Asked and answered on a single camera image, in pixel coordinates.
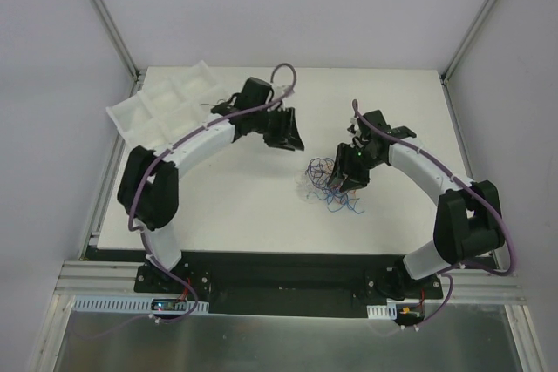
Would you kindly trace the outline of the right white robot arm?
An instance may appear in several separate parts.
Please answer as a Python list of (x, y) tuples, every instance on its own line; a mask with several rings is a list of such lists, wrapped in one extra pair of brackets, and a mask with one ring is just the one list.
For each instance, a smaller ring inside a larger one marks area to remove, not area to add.
[(356, 114), (341, 143), (328, 185), (345, 193), (368, 186), (370, 172), (393, 167), (418, 186), (436, 206), (432, 240), (395, 266), (394, 291), (413, 297), (424, 278), (502, 247), (505, 234), (497, 188), (489, 181), (461, 180), (421, 147), (406, 126), (391, 127), (380, 111)]

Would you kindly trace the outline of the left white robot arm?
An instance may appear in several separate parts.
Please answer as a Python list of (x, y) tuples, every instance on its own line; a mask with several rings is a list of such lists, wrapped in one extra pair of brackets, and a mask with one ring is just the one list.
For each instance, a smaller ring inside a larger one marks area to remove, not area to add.
[(138, 145), (130, 151), (117, 201), (126, 210), (128, 229), (140, 234), (147, 258), (158, 267), (153, 280), (164, 292), (178, 291), (185, 275), (176, 266), (181, 250), (172, 227), (180, 204), (180, 179), (250, 133), (260, 134), (271, 148), (302, 151), (296, 110), (283, 104), (292, 93), (289, 85), (276, 97), (272, 84), (248, 78), (241, 91), (213, 106), (199, 127), (168, 148), (157, 152)]

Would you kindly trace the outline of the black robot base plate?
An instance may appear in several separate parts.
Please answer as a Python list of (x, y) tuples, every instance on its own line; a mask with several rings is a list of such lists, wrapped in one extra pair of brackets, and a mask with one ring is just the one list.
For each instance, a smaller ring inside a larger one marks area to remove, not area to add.
[(386, 303), (393, 254), (272, 254), (185, 252), (168, 277), (149, 262), (137, 270), (134, 291), (199, 298), (212, 314), (364, 318)]

